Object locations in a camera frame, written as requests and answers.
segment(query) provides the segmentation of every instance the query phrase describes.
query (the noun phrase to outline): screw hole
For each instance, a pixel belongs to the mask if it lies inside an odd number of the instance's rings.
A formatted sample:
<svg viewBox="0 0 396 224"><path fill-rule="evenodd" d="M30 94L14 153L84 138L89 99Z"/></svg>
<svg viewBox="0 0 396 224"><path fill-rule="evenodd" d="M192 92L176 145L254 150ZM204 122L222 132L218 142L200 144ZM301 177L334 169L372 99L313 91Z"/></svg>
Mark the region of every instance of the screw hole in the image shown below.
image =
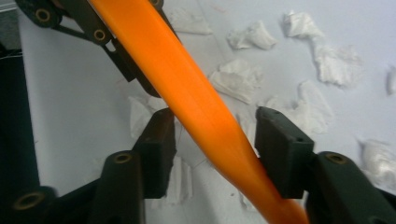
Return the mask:
<svg viewBox="0 0 396 224"><path fill-rule="evenodd" d="M95 39L99 41L104 40L106 37L105 32L103 30L95 30L93 36L95 37Z"/></svg>
<svg viewBox="0 0 396 224"><path fill-rule="evenodd" d="M40 22L47 22L50 20L50 13L44 9L44 8L39 8L35 12L35 17L40 21Z"/></svg>
<svg viewBox="0 0 396 224"><path fill-rule="evenodd" d="M121 164L121 163L125 163L127 161L130 161L131 158L132 158L132 156L130 154L121 153L121 154L117 155L114 158L114 162L117 163L117 164Z"/></svg>
<svg viewBox="0 0 396 224"><path fill-rule="evenodd" d="M26 210L41 203L46 196L43 192L37 191L21 196L13 205L15 210Z"/></svg>
<svg viewBox="0 0 396 224"><path fill-rule="evenodd" d="M347 163L347 159L344 156L339 155L339 154L335 154L335 153L326 154L326 158L329 161L332 161L332 162L337 163L337 164L345 164L345 163Z"/></svg>

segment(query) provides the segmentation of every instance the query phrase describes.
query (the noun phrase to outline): white table surface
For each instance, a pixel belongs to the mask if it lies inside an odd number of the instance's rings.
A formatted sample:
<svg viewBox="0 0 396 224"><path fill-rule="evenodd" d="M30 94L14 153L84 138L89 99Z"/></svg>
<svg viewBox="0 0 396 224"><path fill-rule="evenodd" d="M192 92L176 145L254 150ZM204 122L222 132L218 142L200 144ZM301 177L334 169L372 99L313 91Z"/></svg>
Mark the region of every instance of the white table surface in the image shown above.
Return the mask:
<svg viewBox="0 0 396 224"><path fill-rule="evenodd" d="M206 74L220 63L244 59L265 72L257 101L273 95L297 100L297 86L312 80L335 112L328 133L315 134L316 152L343 153L361 164L361 143L375 139L396 151L396 95L388 96L389 65L396 65L396 2L392 0L165 0L164 10L184 7L203 14L214 34L179 34ZM364 78L352 90L322 84L306 41L285 37L283 15L308 12L328 43L353 45L364 60ZM263 20L277 40L273 49L231 50L225 36ZM63 195L95 179L101 161L130 149L128 96L144 96L136 82L127 83L97 46L34 26L20 16L29 101L42 185ZM255 105L221 95L230 109L254 120ZM147 209L148 223L263 223L241 205L237 190L205 161L189 135L177 126L177 150L192 167L194 196L182 205Z"/></svg>

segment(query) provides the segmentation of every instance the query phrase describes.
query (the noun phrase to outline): white tissue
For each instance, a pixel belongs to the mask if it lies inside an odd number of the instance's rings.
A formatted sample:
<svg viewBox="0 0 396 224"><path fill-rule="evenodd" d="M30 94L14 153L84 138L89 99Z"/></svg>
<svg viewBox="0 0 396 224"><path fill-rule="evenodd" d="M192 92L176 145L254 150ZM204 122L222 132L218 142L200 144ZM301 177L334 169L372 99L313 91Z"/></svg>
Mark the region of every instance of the white tissue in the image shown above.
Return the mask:
<svg viewBox="0 0 396 224"><path fill-rule="evenodd" d="M169 22L176 32L211 35L213 32L202 16L193 15L187 9L175 8L169 16Z"/></svg>
<svg viewBox="0 0 396 224"><path fill-rule="evenodd" d="M165 109L166 107L168 107L168 105L162 98L157 98L154 96L150 96L148 98L148 109L152 114L159 110Z"/></svg>
<svg viewBox="0 0 396 224"><path fill-rule="evenodd" d="M394 93L396 93L396 68L392 66L388 74L388 94Z"/></svg>
<svg viewBox="0 0 396 224"><path fill-rule="evenodd" d="M271 98L265 106L284 114L307 135L326 133L334 114L319 89L311 81L303 82L299 86L299 96L297 106L278 97Z"/></svg>
<svg viewBox="0 0 396 224"><path fill-rule="evenodd" d="M298 36L300 38L324 36L308 13L294 13L291 11L285 16L284 22L287 25L286 32L288 36Z"/></svg>
<svg viewBox="0 0 396 224"><path fill-rule="evenodd" d="M262 21L255 21L245 31L231 31L227 40L233 49L248 49L257 46L270 49L277 41L265 29Z"/></svg>
<svg viewBox="0 0 396 224"><path fill-rule="evenodd" d="M131 103L131 137L136 141L145 130L152 114L139 100L134 97L128 97L128 99Z"/></svg>
<svg viewBox="0 0 396 224"><path fill-rule="evenodd" d="M253 93L262 82L262 75L259 66L237 59L221 65L219 71L209 77L209 81L217 91L251 104Z"/></svg>
<svg viewBox="0 0 396 224"><path fill-rule="evenodd" d="M151 208L178 205L192 197L191 168L180 157L175 156L174 166L169 177L166 196L151 200Z"/></svg>
<svg viewBox="0 0 396 224"><path fill-rule="evenodd" d="M352 88L361 80L362 60L352 47L333 49L315 48L319 80L342 88Z"/></svg>
<svg viewBox="0 0 396 224"><path fill-rule="evenodd" d="M396 155L387 144L373 140L366 142L362 160L362 170L373 184L396 190Z"/></svg>
<svg viewBox="0 0 396 224"><path fill-rule="evenodd" d="M332 108L312 81L299 86L300 99L308 105L308 121L311 133L326 133L334 119Z"/></svg>

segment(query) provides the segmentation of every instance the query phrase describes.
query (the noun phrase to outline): black plastic bracket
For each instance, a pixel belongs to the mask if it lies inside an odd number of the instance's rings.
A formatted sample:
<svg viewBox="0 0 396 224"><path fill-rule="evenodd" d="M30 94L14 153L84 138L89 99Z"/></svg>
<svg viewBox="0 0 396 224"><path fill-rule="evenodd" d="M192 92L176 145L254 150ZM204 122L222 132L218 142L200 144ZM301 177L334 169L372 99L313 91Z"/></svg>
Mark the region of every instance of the black plastic bracket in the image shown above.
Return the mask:
<svg viewBox="0 0 396 224"><path fill-rule="evenodd" d="M381 194L346 156L315 154L313 147L314 142L280 112L257 110L255 148L260 160L283 198L301 198L308 191L310 223L396 223L390 204L395 197Z"/></svg>
<svg viewBox="0 0 396 224"><path fill-rule="evenodd" d="M113 44L115 51L110 51L106 46L102 46L102 48L105 50L111 61L113 61L113 63L120 69L125 79L128 82L131 82L136 78L148 94L160 98L160 94L158 94L154 89L120 41L118 39L112 39L111 43Z"/></svg>
<svg viewBox="0 0 396 224"><path fill-rule="evenodd" d="M7 206L2 208L2 223L42 223L51 203L55 200L55 190L40 186L25 189L13 195Z"/></svg>
<svg viewBox="0 0 396 224"><path fill-rule="evenodd" d="M138 153L122 151L107 157L88 223L145 223L141 180Z"/></svg>
<svg viewBox="0 0 396 224"><path fill-rule="evenodd" d="M161 198L168 189L173 158L177 152L174 115L169 108L152 116L133 151L142 158L145 198Z"/></svg>
<svg viewBox="0 0 396 224"><path fill-rule="evenodd" d="M113 38L87 0L59 0L59 2L93 43L103 46Z"/></svg>
<svg viewBox="0 0 396 224"><path fill-rule="evenodd" d="M267 174L283 198L300 199L314 142L280 112L259 107L255 148Z"/></svg>
<svg viewBox="0 0 396 224"><path fill-rule="evenodd" d="M15 0L23 13L37 26L53 28L62 21L62 12L51 1Z"/></svg>

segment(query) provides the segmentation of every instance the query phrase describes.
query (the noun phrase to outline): metal bolt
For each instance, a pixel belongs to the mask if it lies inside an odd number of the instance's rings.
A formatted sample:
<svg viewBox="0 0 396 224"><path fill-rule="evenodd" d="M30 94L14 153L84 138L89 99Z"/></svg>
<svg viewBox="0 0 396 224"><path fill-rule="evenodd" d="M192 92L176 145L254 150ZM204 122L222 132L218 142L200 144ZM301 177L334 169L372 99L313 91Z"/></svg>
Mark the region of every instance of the metal bolt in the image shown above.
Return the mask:
<svg viewBox="0 0 396 224"><path fill-rule="evenodd" d="M103 30L95 30L93 33L93 36L95 37L96 40L102 41L106 38L106 34Z"/></svg>
<svg viewBox="0 0 396 224"><path fill-rule="evenodd" d="M44 8L39 8L35 12L35 17L40 21L40 22L47 22L50 20L50 13L44 9Z"/></svg>

